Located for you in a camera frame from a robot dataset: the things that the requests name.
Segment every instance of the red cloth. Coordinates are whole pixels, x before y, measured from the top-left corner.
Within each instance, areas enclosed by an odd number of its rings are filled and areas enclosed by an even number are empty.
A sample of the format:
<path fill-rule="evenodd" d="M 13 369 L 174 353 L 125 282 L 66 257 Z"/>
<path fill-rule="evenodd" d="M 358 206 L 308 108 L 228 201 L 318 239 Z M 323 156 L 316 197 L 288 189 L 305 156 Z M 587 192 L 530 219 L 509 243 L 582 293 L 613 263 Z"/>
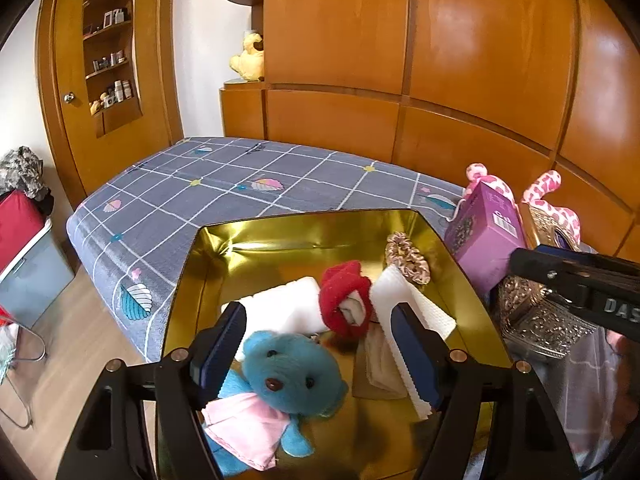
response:
<path fill-rule="evenodd" d="M 11 325 L 12 321 L 8 319 L 13 319 L 14 316 L 9 314 L 2 305 L 0 305 L 0 326 Z"/>
<path fill-rule="evenodd" d="M 322 275 L 320 285 L 320 314 L 322 321 L 329 329 L 347 338 L 360 338 L 367 333 L 373 308 L 369 299 L 371 280 L 360 275 L 360 262 L 351 260 L 343 264 L 329 267 Z M 338 307 L 340 302 L 356 291 L 362 298 L 365 317 L 359 326 L 350 325 Z"/>
<path fill-rule="evenodd" d="M 44 218 L 25 194 L 14 190 L 0 203 L 0 270 L 44 227 Z"/>

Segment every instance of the wooden floor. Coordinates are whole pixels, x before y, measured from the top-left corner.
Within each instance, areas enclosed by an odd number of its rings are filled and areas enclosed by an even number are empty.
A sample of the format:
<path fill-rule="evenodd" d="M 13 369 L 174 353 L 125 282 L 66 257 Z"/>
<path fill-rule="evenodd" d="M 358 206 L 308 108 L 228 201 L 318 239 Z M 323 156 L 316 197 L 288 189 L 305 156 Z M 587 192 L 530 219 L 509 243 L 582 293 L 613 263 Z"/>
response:
<path fill-rule="evenodd" d="M 20 430 L 0 413 L 0 426 L 38 480 L 56 477 L 66 442 L 92 386 L 114 357 L 140 364 L 142 357 L 119 330 L 84 267 L 34 326 L 47 343 L 48 358 L 21 363 L 9 371 L 18 391 L 31 401 L 34 426 Z M 37 355 L 39 344 L 23 334 L 18 355 Z M 0 407 L 25 421 L 10 384 L 0 385 Z M 155 442 L 155 407 L 145 407 L 150 440 Z"/>

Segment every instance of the yellow teddy bear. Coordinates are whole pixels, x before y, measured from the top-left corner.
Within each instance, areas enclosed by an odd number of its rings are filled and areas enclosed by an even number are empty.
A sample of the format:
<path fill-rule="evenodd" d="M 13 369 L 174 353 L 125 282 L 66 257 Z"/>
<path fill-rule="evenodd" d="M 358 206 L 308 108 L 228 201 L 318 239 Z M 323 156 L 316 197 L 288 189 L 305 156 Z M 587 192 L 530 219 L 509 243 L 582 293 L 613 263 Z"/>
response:
<path fill-rule="evenodd" d="M 233 56 L 229 60 L 229 66 L 240 74 L 242 79 L 247 81 L 260 81 L 264 79 L 264 52 L 254 47 L 255 43 L 260 43 L 260 34 L 252 33 L 242 41 L 244 50 L 240 56 Z"/>

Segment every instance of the wooden door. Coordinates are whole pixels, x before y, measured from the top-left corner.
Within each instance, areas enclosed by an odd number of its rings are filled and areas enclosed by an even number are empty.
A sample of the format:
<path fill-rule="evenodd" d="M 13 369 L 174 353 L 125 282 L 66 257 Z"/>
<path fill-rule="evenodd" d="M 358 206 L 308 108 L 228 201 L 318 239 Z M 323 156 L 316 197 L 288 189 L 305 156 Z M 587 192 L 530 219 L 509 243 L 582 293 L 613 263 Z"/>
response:
<path fill-rule="evenodd" d="M 115 23 L 113 17 L 105 27 L 104 14 L 113 9 L 124 9 L 124 21 Z M 162 95 L 158 19 L 158 0 L 56 2 L 53 42 L 60 109 L 87 194 L 171 143 Z M 111 61 L 112 52 L 114 65 L 96 70 L 94 59 Z M 131 97 L 92 114 L 92 102 L 99 101 L 116 80 L 129 81 Z"/>

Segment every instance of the purple box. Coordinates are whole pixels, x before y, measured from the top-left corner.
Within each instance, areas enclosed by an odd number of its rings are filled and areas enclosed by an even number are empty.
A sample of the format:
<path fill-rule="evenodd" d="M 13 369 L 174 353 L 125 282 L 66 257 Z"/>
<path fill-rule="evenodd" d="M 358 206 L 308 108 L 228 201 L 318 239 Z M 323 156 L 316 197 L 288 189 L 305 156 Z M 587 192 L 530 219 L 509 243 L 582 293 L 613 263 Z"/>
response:
<path fill-rule="evenodd" d="M 481 298 L 507 275 L 510 254 L 526 246 L 513 204 L 482 182 L 449 224 L 444 243 Z"/>

